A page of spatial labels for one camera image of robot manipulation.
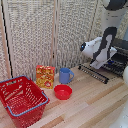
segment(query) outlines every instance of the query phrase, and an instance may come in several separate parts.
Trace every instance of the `basket handle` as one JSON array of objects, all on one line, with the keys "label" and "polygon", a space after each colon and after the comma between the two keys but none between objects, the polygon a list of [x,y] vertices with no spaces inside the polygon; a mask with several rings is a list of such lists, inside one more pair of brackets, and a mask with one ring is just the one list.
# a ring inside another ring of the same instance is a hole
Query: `basket handle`
[{"label": "basket handle", "polygon": [[5,108],[8,108],[8,109],[9,109],[10,113],[12,114],[12,116],[15,116],[15,117],[21,116],[21,115],[23,115],[23,114],[25,114],[25,113],[27,113],[27,112],[29,112],[29,111],[31,111],[31,110],[37,108],[37,107],[40,107],[41,105],[46,104],[46,103],[49,101],[48,97],[44,94],[43,91],[42,91],[42,94],[43,94],[43,95],[45,96],[45,98],[47,99],[45,102],[43,102],[43,103],[41,103],[41,104],[38,104],[37,106],[32,107],[32,108],[30,108],[30,109],[28,109],[28,110],[26,110],[26,111],[24,111],[24,112],[22,112],[22,113],[20,113],[20,114],[17,114],[17,115],[16,115],[16,114],[13,114],[13,112],[12,112],[12,110],[11,110],[11,108],[10,108],[9,106],[7,106],[7,107],[5,107]]},{"label": "basket handle", "polygon": [[14,79],[19,78],[19,77],[22,77],[22,76],[17,76],[17,77],[8,79],[8,80],[4,80],[4,81],[1,81],[0,83],[7,82],[7,81],[9,81],[9,80],[14,80]]}]

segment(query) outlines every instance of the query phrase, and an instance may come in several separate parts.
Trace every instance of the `wooden floor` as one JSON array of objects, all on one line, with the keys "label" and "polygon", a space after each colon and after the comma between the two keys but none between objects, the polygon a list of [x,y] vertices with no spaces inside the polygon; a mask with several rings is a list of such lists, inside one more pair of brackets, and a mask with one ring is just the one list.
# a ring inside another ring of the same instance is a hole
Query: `wooden floor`
[{"label": "wooden floor", "polygon": [[[72,69],[75,77],[68,85],[73,93],[66,101],[58,100],[53,89],[43,89],[50,98],[42,119],[29,128],[109,128],[123,109],[128,99],[128,87],[122,78],[100,71],[110,78],[103,84],[90,75]],[[59,84],[55,75],[54,86]],[[0,103],[0,128],[15,128],[11,118]]]}]

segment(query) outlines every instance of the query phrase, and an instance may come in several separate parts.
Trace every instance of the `blue cup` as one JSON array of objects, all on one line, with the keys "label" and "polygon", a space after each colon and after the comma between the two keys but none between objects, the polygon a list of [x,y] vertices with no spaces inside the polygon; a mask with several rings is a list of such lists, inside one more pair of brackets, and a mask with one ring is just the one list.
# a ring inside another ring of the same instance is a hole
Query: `blue cup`
[{"label": "blue cup", "polygon": [[59,82],[61,84],[67,84],[74,78],[74,73],[69,68],[61,68],[59,71]]}]

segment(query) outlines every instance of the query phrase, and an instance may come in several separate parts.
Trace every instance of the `red plastic basket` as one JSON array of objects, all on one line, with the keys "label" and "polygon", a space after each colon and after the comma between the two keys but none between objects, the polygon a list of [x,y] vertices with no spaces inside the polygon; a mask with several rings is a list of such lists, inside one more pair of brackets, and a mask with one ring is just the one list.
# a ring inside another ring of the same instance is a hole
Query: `red plastic basket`
[{"label": "red plastic basket", "polygon": [[45,93],[26,76],[0,82],[0,100],[17,128],[26,128],[40,120],[49,102]]}]

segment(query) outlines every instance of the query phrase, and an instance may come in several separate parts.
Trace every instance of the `white robot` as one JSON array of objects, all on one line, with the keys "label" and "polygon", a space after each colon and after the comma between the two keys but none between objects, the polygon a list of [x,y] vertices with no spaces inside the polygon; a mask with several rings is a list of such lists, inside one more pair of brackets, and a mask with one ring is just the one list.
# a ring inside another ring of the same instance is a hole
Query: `white robot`
[{"label": "white robot", "polygon": [[[112,47],[117,29],[128,9],[128,0],[103,0],[102,32],[103,37],[85,42],[81,45],[80,51],[93,61],[90,66],[99,69],[104,65],[117,50]],[[128,85],[128,67],[125,68],[123,79]],[[110,128],[128,128],[128,101],[119,118]]]}]

